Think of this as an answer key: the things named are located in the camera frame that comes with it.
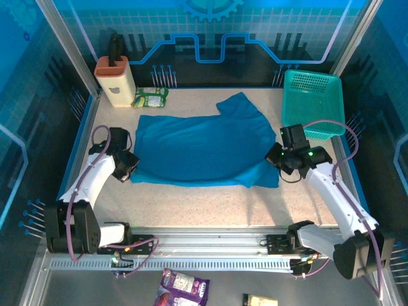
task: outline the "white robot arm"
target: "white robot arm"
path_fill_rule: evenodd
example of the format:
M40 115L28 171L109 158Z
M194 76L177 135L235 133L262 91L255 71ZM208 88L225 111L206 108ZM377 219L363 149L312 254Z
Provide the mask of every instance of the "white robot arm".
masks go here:
M110 175L121 182L129 179L136 169L139 159L128 148L129 133L119 127L111 127L110 143L95 144L89 151L87 163L78 178L59 201L47 205L45 233L50 252L67 252L68 239L66 222L71 224L73 250L77 253L95 253L99 248L111 244L132 244L134 241L129 224L111 222L99 225L94 206L98 195ZM66 220L68 203L73 200L72 214Z
M394 238L360 205L341 178L335 177L332 159L322 147L310 147L300 124L280 129L283 146L276 143L266 160L279 171L292 174L298 170L321 195L339 225L341 236L334 235L311 221L289 227L285 243L290 251L311 250L332 259L339 272L353 279L377 270L371 233L379 245L381 266L390 262Z
M290 254L324 254L335 262L345 278L353 279L377 269L373 243L367 234L369 229L380 245L382 266L388 265L393 237L386 230L380 229L378 222L361 207L340 178L333 180L332 159L324 148L311 148L300 124L284 127L280 131L284 146L276 143L266 155L266 160L288 174L298 170L300 175L316 188L336 219L341 236L334 235L311 221L302 221L289 226L286 238L283 239L286 247L276 247L275 250L284 249L284 252ZM102 152L105 142L94 145L89 151L87 165L73 186L54 205L46 207L45 231L50 252L68 252L69 240L65 222L68 222L67 206L73 193L76 193L76 196L73 199L73 213L69 222L75 252L93 254L98 251L100 254L101 250L112 244L129 245L151 238L136 237L128 223L99 225L95 218L93 208L108 177L113 175L124 182L139 162L127 149L129 133L118 127L111 127L110 132L112 139L108 150ZM87 174L78 187L78 181L85 171ZM274 238L280 235L268 236L268 245L278 241L282 243L282 237ZM270 252L269 249L268 253L283 254L278 251Z

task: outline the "snack bag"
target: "snack bag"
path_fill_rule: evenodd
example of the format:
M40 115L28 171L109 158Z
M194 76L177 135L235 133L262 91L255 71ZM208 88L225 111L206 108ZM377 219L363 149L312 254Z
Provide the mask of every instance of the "snack bag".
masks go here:
M206 306L210 281L164 269L153 306Z

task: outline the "beige work surface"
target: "beige work surface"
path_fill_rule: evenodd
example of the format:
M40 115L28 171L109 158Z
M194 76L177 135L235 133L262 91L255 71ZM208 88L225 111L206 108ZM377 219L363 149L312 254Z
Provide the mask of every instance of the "beige work surface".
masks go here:
M281 142L282 89L173 89L164 108L114 108L103 96L94 127L100 124L122 127L134 140L142 114L218 115L215 105L239 92L245 93L269 120L277 141ZM103 139L106 133L97 132L96 141ZM334 157L331 141L311 140L311 145L323 146ZM296 175L287 179L296 179ZM120 183L110 177L96 201L95 213L99 221L125 221L132 226L287 226L306 219L316 224L336 224L320 195L304 181L297 184L280 181L275 189L248 189L133 184L130 180Z

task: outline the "blue towel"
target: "blue towel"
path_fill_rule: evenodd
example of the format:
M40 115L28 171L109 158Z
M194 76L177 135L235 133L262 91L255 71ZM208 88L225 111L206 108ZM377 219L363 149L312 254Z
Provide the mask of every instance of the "blue towel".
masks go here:
M265 116L242 92L217 108L206 117L140 116L132 182L277 187L279 172L265 160L276 135Z

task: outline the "green basket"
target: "green basket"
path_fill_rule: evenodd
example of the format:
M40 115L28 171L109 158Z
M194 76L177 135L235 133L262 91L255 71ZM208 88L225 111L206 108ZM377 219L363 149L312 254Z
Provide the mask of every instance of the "green basket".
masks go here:
M319 119L344 123L342 82L325 73L287 70L282 104L285 126L307 124ZM319 123L305 129L306 137L321 140L343 135L346 129L332 123Z

